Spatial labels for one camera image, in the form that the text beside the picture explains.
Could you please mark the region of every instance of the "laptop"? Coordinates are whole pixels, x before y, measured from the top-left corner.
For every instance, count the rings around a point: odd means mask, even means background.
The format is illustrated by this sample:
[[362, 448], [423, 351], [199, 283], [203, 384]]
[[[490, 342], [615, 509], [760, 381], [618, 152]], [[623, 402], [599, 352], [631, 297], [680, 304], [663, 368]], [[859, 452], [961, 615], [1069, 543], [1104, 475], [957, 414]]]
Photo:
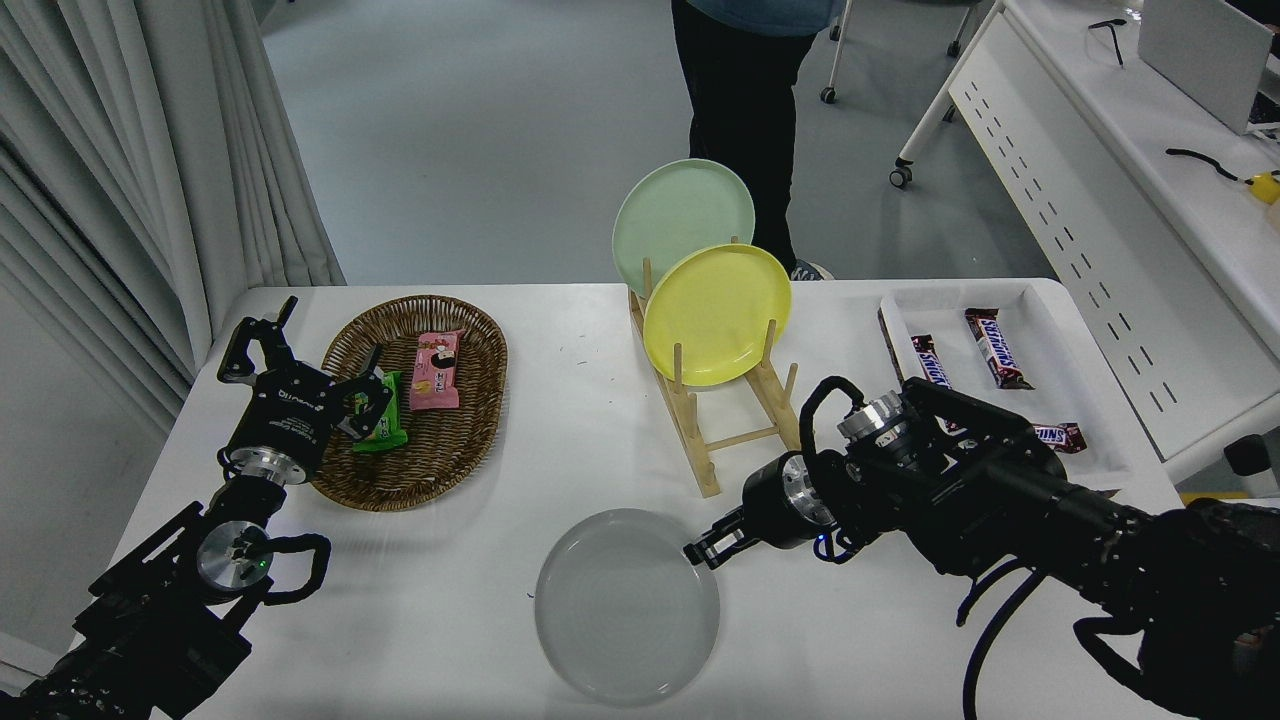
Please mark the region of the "laptop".
[[1147, 0], [1138, 56], [1233, 131], [1280, 129], [1272, 33], [1225, 0]]

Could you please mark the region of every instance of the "pink snack wrapper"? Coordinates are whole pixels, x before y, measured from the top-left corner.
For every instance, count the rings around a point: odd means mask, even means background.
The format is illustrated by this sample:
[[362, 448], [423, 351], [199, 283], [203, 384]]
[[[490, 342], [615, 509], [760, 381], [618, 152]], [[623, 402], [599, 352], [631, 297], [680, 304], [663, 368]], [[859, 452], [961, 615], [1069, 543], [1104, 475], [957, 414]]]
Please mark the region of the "pink snack wrapper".
[[408, 391], [410, 410], [458, 406], [458, 388], [453, 387], [453, 374], [457, 370], [462, 333], [463, 331], [451, 331], [419, 336], [413, 384]]

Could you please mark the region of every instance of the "white desk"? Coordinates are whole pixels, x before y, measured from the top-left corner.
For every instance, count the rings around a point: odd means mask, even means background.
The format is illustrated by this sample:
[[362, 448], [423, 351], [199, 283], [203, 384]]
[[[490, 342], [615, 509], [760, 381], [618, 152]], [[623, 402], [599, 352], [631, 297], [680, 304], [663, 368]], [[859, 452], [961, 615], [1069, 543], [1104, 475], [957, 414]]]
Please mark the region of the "white desk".
[[[796, 405], [829, 374], [878, 395], [896, 386], [876, 316], [887, 291], [1018, 282], [1025, 281], [796, 283], [774, 361], [800, 363]], [[1069, 296], [1048, 281], [1032, 282], [1041, 283], [1075, 361], [1098, 379], [1101, 402], [1115, 420], [1098, 432], [1132, 441], [1133, 475], [1117, 500], [1151, 511], [1175, 506]], [[289, 292], [251, 291], [229, 316], [270, 315]], [[556, 676], [536, 639], [529, 593], [547, 552], [579, 520], [625, 506], [666, 512], [692, 538], [739, 503], [742, 479], [777, 456], [781, 443], [713, 454], [724, 493], [703, 500], [628, 324], [622, 286], [292, 292], [301, 301], [285, 334], [296, 355], [315, 365], [330, 338], [378, 302], [436, 292], [475, 304], [507, 336], [506, 415], [485, 464], [415, 510], [360, 512], [312, 488], [291, 488], [270, 530], [328, 536], [334, 544], [328, 579], [298, 605], [257, 611], [244, 630], [253, 653], [192, 717], [959, 716], [965, 661], [1011, 585], [956, 629], [954, 612], [968, 582], [934, 574], [900, 534], [877, 541], [845, 566], [822, 564], [806, 548], [745, 552], [716, 574], [719, 638], [691, 685], [625, 712], [589, 702]], [[214, 454], [248, 393], [214, 377], [225, 334], [174, 425], [118, 557], [178, 509], [216, 489]], [[700, 402], [707, 424], [735, 432], [759, 423], [736, 416], [754, 402], [745, 386], [709, 395]], [[833, 428], [840, 405], [819, 414], [819, 447], [842, 447]], [[297, 587], [305, 570], [282, 560], [273, 568], [276, 588]], [[988, 659], [978, 696], [982, 716], [1021, 719], [1034, 707], [1044, 719], [1171, 717], [1112, 683], [1075, 644], [1070, 623], [1093, 612], [1046, 583]]]
[[[1280, 233], [1239, 174], [1280, 167], [1138, 58], [1102, 0], [997, 0], [904, 149], [955, 102], [1174, 479], [1280, 424]], [[927, 165], [916, 170], [927, 182]]]

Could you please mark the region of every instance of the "wicker basket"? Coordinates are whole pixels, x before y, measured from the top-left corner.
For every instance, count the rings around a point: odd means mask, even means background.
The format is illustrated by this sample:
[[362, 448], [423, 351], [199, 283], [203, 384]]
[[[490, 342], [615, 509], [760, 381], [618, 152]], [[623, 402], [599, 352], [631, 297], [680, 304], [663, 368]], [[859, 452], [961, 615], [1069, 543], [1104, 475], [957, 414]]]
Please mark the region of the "wicker basket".
[[[410, 413], [408, 389], [425, 332], [465, 329], [458, 346], [456, 410]], [[507, 341], [493, 319], [472, 305], [438, 295], [384, 302], [352, 320], [329, 345], [324, 372], [349, 378], [374, 343], [378, 365], [401, 370], [401, 427], [408, 443], [384, 452], [352, 452], [351, 438], [334, 433], [315, 482], [325, 497], [357, 510], [404, 510], [462, 482], [493, 447], [507, 383]]]

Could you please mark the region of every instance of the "snickers bar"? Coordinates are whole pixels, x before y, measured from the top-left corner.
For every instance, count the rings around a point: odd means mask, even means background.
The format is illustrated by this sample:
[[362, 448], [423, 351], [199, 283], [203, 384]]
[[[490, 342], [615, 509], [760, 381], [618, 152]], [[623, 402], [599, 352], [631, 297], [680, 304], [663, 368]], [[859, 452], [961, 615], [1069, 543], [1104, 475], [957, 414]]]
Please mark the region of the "snickers bar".
[[951, 386], [951, 378], [947, 377], [947, 372], [942, 366], [942, 360], [938, 359], [938, 354], [933, 348], [933, 336], [911, 336], [911, 345], [915, 346], [915, 356], [920, 359], [920, 368], [924, 369], [924, 377], [936, 386], [955, 389]]
[[1084, 434], [1080, 425], [1075, 423], [1062, 423], [1061, 425], [1032, 425], [1036, 437], [1057, 452], [1073, 455], [1088, 447], [1084, 443]]
[[1000, 310], [995, 307], [969, 307], [964, 311], [973, 338], [978, 341], [978, 348], [987, 359], [987, 369], [996, 378], [996, 387], [1001, 389], [1036, 389], [1027, 382], [1018, 361], [1014, 360], [1005, 333], [1000, 332], [1000, 324], [996, 323], [997, 313]]

